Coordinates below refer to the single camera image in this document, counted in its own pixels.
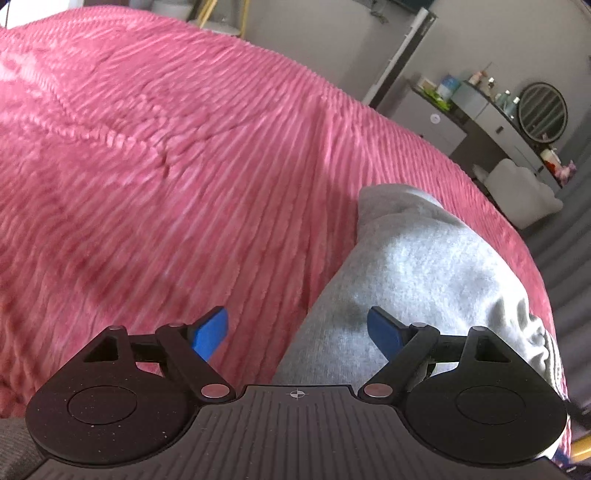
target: blue lever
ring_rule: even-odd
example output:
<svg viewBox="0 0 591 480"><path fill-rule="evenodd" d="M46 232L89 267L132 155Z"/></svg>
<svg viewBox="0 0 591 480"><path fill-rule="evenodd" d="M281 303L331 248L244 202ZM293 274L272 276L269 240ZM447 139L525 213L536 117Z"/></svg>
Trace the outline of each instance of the blue lever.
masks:
<svg viewBox="0 0 591 480"><path fill-rule="evenodd" d="M388 362L404 347L405 341L402 333L405 330L407 330L406 325L396 320L384 309L380 307L369 309L369 337Z"/></svg>
<svg viewBox="0 0 591 480"><path fill-rule="evenodd" d="M197 329L191 347L208 361L228 334L228 311L219 309Z"/></svg>

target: pink plush toy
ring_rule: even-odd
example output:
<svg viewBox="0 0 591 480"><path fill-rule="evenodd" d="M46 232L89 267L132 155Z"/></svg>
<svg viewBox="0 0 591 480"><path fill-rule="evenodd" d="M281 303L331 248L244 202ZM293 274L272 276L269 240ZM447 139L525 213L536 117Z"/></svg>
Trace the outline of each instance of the pink plush toy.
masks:
<svg viewBox="0 0 591 480"><path fill-rule="evenodd" d="M556 180L560 182L560 184L564 187L571 178L573 178L574 173L577 171L577 166L571 160L569 165L566 167L558 167L554 172L554 176Z"/></svg>

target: ribbed black surface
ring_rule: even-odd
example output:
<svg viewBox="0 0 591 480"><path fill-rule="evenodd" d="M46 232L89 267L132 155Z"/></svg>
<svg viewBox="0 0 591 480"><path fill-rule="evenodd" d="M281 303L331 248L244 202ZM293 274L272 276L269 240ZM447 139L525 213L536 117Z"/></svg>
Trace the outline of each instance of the ribbed black surface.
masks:
<svg viewBox="0 0 591 480"><path fill-rule="evenodd" d="M291 393L300 390L305 395ZM134 465L78 468L50 460L34 480L563 480L549 461L515 469L452 462L419 444L388 406L347 387L248 387L206 407L172 447Z"/></svg>

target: round black pad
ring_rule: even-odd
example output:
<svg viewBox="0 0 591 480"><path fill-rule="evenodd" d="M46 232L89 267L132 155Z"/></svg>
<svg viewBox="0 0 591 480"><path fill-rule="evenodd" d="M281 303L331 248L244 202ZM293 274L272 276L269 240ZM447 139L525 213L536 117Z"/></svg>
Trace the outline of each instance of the round black pad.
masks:
<svg viewBox="0 0 591 480"><path fill-rule="evenodd" d="M108 425L129 417L138 406L130 390L101 385L78 392L68 403L68 411L76 420L89 425Z"/></svg>
<svg viewBox="0 0 591 480"><path fill-rule="evenodd" d="M472 387L457 396L457 409L470 420L485 425L514 421L525 408L523 399L506 388Z"/></svg>
<svg viewBox="0 0 591 480"><path fill-rule="evenodd" d="M27 427L42 450L72 463L116 465L152 455L182 431L190 407L179 387L107 363L86 365L83 378L58 372L33 396Z"/></svg>
<svg viewBox="0 0 591 480"><path fill-rule="evenodd" d="M560 397L533 369L529 378L503 378L491 366L423 381L409 393L405 416L424 443L462 462L501 466L532 460L564 430Z"/></svg>

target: pink blanket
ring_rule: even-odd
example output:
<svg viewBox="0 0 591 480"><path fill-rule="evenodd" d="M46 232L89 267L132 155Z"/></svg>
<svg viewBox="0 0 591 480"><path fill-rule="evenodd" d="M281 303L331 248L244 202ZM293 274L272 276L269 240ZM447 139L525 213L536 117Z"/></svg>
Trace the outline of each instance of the pink blanket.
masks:
<svg viewBox="0 0 591 480"><path fill-rule="evenodd" d="M0 31L0 52L0 416L107 325L219 304L215 368L268 382L370 184L431 193L554 331L526 246L460 168L293 61L115 7Z"/></svg>

